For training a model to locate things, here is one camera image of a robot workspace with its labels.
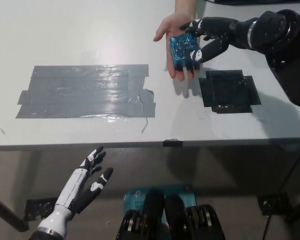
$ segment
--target palm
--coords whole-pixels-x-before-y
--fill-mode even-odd
[[[181,81],[185,79],[185,75],[183,71],[176,71],[174,68],[172,56],[170,54],[170,38],[183,34],[184,31],[180,30],[180,26],[191,21],[192,18],[188,14],[175,12],[162,21],[157,34],[154,37],[154,41],[158,41],[162,38],[163,34],[165,34],[166,64],[169,74],[173,79],[178,77]],[[191,71],[188,71],[188,77],[189,79],[193,79],[194,74]]]

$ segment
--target blue glittery cube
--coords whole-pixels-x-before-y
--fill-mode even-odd
[[[197,38],[190,33],[170,37],[170,53],[174,69],[182,71],[183,67],[192,68],[190,53],[199,50]]]

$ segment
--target white robotic hand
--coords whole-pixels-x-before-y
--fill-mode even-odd
[[[30,240],[65,239],[67,235],[67,223],[72,220],[75,214],[81,213],[100,194],[111,177],[113,168],[109,167],[96,182],[82,192],[87,179],[95,172],[101,170],[101,167],[96,165],[101,163],[106,155],[103,149],[102,146],[95,149],[74,170],[59,195],[53,212],[41,221],[37,231],[33,233]]]

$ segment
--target human arm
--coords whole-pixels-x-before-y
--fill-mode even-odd
[[[172,56],[170,54],[170,37],[179,36],[184,33],[180,26],[196,18],[197,0],[175,0],[174,13],[166,17],[160,24],[153,38],[154,42],[160,41],[165,35],[166,41],[166,64],[169,75],[172,79],[176,77],[183,81],[185,74],[174,68]],[[188,78],[194,78],[194,70],[188,69]]]

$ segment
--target white table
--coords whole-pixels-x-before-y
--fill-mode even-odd
[[[300,14],[300,4],[201,5],[205,17],[242,21],[266,10]],[[230,47],[203,65],[252,75],[262,103],[253,113],[215,114],[191,90],[187,97],[198,79],[172,81],[165,41],[153,42],[161,20],[173,11],[174,0],[0,0],[0,150],[162,146],[171,139],[184,146],[300,141],[300,108],[289,102],[259,53]],[[16,119],[34,66],[95,64],[149,64],[144,88],[154,92],[156,111],[143,133],[144,118]]]

